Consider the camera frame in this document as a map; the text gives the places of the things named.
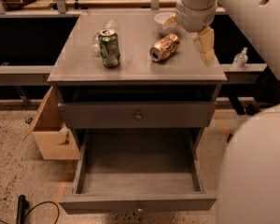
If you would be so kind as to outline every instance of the table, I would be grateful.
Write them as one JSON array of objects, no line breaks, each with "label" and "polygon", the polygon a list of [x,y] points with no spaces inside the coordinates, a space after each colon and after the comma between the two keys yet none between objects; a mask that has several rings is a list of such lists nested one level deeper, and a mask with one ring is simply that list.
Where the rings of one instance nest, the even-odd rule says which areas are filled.
[{"label": "table", "polygon": [[[82,143],[73,195],[60,201],[69,214],[207,210],[216,200],[203,189],[195,150],[226,77],[217,60],[203,63],[195,35],[183,30],[179,50],[153,62],[158,12],[83,12],[49,75],[64,122]],[[119,23],[113,69],[91,51],[109,20]]]}]

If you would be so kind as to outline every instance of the gray tabletop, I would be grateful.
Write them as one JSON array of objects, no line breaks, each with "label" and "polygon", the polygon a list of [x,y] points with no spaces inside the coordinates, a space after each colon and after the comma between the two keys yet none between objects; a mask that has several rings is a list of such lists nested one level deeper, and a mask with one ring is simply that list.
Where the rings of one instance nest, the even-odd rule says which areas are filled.
[{"label": "gray tabletop", "polygon": [[[92,81],[222,81],[225,74],[215,59],[205,65],[193,45],[196,34],[179,33],[180,48],[161,63],[152,61],[149,50],[162,39],[150,9],[98,9],[83,11],[52,68],[49,82]],[[91,50],[92,39],[105,24],[119,24],[120,66],[104,67]]]}]

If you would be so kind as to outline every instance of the clear plastic bottle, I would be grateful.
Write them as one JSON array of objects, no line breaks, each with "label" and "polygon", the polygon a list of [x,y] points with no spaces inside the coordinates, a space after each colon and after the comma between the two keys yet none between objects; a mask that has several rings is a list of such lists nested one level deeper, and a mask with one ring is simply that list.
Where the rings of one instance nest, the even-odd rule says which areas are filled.
[{"label": "clear plastic bottle", "polygon": [[248,56],[246,55],[247,48],[244,48],[241,53],[238,53],[233,60],[232,67],[236,70],[243,70],[245,68],[246,62],[248,61]]},{"label": "clear plastic bottle", "polygon": [[[113,29],[115,32],[119,30],[119,24],[114,21],[110,20],[105,24],[106,29]],[[99,33],[96,33],[95,36],[93,37],[92,40],[92,51],[95,56],[100,56],[101,55],[101,50],[100,50],[100,42],[99,42]]]}]

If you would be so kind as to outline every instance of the concrete floor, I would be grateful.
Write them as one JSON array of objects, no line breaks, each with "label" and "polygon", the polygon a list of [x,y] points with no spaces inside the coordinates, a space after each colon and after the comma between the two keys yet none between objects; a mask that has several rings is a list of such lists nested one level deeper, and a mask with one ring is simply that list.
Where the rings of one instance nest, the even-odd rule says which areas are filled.
[{"label": "concrete floor", "polygon": [[[0,108],[0,219],[16,223],[18,197],[26,196],[30,207],[44,201],[58,202],[71,193],[76,161],[44,161],[30,134],[23,140],[35,110]],[[203,133],[198,147],[203,184],[206,191],[215,192],[224,148],[229,133],[233,133],[248,116],[238,116],[233,109],[217,109],[210,127]],[[58,223],[62,224],[134,224],[191,223],[215,224],[216,204],[210,211],[171,213],[123,213],[69,216],[60,207]],[[36,208],[25,223],[54,223],[57,212],[53,205]]]}]

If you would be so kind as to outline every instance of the green can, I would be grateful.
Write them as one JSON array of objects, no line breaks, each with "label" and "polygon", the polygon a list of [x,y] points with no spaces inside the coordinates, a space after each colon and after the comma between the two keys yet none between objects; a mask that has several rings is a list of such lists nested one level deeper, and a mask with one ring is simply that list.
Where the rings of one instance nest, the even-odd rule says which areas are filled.
[{"label": "green can", "polygon": [[113,29],[99,32],[99,42],[103,64],[107,68],[120,65],[119,37]]}]

